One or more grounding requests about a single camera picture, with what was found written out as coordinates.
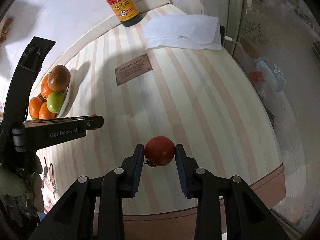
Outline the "striped table mat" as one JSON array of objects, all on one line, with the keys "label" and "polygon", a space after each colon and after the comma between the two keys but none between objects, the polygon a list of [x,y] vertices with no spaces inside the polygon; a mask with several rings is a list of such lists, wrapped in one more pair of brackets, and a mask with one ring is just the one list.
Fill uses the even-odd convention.
[{"label": "striped table mat", "polygon": [[225,50],[156,48],[143,35],[173,5],[115,27],[66,63],[71,72],[66,116],[98,114],[104,126],[38,152],[48,212],[81,175],[104,176],[138,143],[159,135],[182,144],[199,166],[238,175],[271,208],[285,197],[284,168],[268,115],[251,83]]}]

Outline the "dark brown round fruit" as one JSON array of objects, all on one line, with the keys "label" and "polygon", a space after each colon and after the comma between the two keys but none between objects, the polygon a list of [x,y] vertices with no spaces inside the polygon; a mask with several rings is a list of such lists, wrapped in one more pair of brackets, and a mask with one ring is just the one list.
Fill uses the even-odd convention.
[{"label": "dark brown round fruit", "polygon": [[41,93],[39,93],[37,97],[40,98],[43,103],[45,103],[47,101],[46,98],[43,97]]}]

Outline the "white paper tissue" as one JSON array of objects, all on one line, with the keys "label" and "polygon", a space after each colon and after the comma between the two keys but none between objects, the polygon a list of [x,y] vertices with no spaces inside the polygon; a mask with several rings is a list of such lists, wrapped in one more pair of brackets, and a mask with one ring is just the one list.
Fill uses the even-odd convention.
[{"label": "white paper tissue", "polygon": [[219,19],[206,15],[163,15],[144,27],[146,48],[174,47],[192,50],[221,50]]}]

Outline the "soy sauce bottle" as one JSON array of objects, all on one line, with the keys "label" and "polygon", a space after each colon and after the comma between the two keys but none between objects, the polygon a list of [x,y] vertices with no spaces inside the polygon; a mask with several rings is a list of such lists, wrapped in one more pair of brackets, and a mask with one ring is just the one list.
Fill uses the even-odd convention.
[{"label": "soy sauce bottle", "polygon": [[134,0],[105,0],[124,27],[139,23],[143,16]]}]

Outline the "green apple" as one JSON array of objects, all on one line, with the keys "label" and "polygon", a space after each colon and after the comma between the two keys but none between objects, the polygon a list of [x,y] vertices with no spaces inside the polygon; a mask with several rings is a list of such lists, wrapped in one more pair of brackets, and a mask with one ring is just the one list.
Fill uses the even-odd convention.
[{"label": "green apple", "polygon": [[59,113],[65,100],[65,94],[61,92],[51,92],[47,98],[47,108],[52,113]]}]

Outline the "orange tangerine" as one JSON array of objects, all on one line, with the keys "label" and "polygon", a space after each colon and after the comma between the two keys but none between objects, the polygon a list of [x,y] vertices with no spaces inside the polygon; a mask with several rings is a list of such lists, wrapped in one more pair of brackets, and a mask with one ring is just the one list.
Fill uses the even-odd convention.
[{"label": "orange tangerine", "polygon": [[43,102],[38,97],[33,97],[29,102],[29,114],[32,118],[39,117],[39,110]]},{"label": "orange tangerine", "polygon": [[53,119],[56,117],[55,113],[52,113],[48,107],[47,107],[47,103],[44,102],[42,104],[42,106],[40,107],[39,110],[39,119],[43,120],[43,119]]}]

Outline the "brown bruised apple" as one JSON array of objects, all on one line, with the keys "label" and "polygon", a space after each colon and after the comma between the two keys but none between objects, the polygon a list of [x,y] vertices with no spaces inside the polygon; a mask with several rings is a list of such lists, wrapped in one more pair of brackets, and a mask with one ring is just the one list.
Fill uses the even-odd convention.
[{"label": "brown bruised apple", "polygon": [[48,86],[54,92],[64,92],[69,86],[71,74],[69,70],[59,64],[55,66],[48,76]]}]

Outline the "large orange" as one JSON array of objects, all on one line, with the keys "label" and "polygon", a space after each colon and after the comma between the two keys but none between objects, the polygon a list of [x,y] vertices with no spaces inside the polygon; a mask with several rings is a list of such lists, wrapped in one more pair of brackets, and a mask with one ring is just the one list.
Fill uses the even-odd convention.
[{"label": "large orange", "polygon": [[49,94],[53,92],[53,90],[50,89],[48,85],[48,78],[49,78],[49,75],[46,75],[41,82],[41,95],[45,99],[47,99]]}]

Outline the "floral white oval plate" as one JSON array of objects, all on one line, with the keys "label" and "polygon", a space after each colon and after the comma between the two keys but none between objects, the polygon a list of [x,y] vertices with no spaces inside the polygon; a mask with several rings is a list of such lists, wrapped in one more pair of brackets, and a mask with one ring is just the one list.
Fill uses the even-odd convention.
[{"label": "floral white oval plate", "polygon": [[61,109],[59,111],[59,113],[57,113],[56,117],[57,118],[61,118],[63,117],[66,113],[67,113],[67,107],[68,107],[68,104],[69,104],[69,100],[70,100],[70,97],[71,97],[71,89],[70,89],[70,86],[69,85],[64,93],[64,102],[61,106]]}]

